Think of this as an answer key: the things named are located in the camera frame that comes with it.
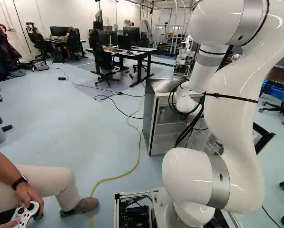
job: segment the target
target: yellow cable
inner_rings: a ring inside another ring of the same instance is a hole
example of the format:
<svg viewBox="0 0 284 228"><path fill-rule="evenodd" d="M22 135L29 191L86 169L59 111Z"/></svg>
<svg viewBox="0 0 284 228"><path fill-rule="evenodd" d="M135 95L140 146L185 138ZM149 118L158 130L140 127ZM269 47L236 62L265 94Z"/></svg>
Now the yellow cable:
<svg viewBox="0 0 284 228"><path fill-rule="evenodd" d="M130 115L127 117L127 121L126 121L127 124L128 124L129 126L133 127L134 129L136 129L136 131L137 131L138 134L139 134L139 140L138 140L138 145L137 145L137 162L136 162L136 164L134 165L134 167L133 167L131 170L129 170L128 172L125 172L125 173L123 173L123 174L121 174L121 175L119 175L119 176L110 177L110 178L105 178L105 179L99 180L99 181L94 185L94 187L93 187L93 189L92 189L92 191L91 191L90 197L93 196L93 193L94 193L95 189L96 189L97 186L98 186L99 184L101 184L102 182L104 182L104 181L109 181L109 180L114 180L114 179L117 179L117 178L120 178L120 177L124 177L124 176L126 176L126 175L132 173L132 172L136 169L136 167L137 167L137 165L138 165L138 163L139 163L139 161L140 161L140 147L141 147L142 135L141 135L140 130L139 130L137 127L135 127L135 126L133 126L133 125L131 125L131 124L129 123L129 118L130 118L131 116L133 116L134 114L136 114L137 112L140 111L143 100L144 100L144 98L141 99L141 101L140 101L140 103L139 103L139 105L138 105L138 109L137 109L134 113L130 114ZM90 215L90 223L91 223L91 228L94 228L94 222L93 222L92 213L91 213L91 215Z"/></svg>

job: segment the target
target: beige pants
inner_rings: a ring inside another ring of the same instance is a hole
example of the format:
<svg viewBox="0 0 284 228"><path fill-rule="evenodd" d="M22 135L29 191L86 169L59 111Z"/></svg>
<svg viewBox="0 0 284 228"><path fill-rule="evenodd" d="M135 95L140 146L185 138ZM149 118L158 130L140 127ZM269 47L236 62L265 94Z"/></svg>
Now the beige pants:
<svg viewBox="0 0 284 228"><path fill-rule="evenodd" d="M24 165L17 168L42 197L55 196L63 211L72 210L81 200L71 170ZM14 190L0 182L0 213L15 208L17 202Z"/></svg>

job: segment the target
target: shoe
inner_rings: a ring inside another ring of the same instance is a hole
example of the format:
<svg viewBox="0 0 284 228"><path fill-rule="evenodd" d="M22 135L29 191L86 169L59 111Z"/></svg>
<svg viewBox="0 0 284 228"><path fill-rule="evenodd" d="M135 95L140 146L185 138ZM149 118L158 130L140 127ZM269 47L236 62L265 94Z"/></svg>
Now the shoe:
<svg viewBox="0 0 284 228"><path fill-rule="evenodd" d="M93 211L94 209L96 209L99 205L99 201L96 198L93 197L87 197L87 198L83 198L78 205L76 205L76 207L74 209L72 209L71 211L63 211L60 210L60 215L64 218L64 217L69 217L72 215L77 215L77 214L82 214L82 213L88 213Z"/></svg>

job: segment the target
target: metal cabinet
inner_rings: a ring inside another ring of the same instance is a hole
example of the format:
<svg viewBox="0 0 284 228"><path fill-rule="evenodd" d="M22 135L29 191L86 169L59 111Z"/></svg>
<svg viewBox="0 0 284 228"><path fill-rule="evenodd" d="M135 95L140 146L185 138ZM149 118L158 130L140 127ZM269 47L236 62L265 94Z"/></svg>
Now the metal cabinet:
<svg viewBox="0 0 284 228"><path fill-rule="evenodd" d="M179 114L174 113L168 104L170 91L185 82L181 78L158 78L146 81L143 134L149 155L165 154L175 145L179 134L186 128L187 123ZM190 92L196 101L201 94Z"/></svg>

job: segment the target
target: blue container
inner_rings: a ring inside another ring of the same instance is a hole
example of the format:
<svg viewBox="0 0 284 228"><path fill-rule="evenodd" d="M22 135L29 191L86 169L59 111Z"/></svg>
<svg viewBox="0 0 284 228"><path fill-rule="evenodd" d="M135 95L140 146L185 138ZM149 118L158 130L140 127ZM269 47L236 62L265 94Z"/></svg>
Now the blue container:
<svg viewBox="0 0 284 228"><path fill-rule="evenodd" d="M264 81L264 83L262 84L261 89L263 89L265 87L267 83L267 80ZM267 92L267 94L272 95L273 97L276 97L280 100L282 100L284 98L284 89L278 86L272 86L270 88L270 90Z"/></svg>

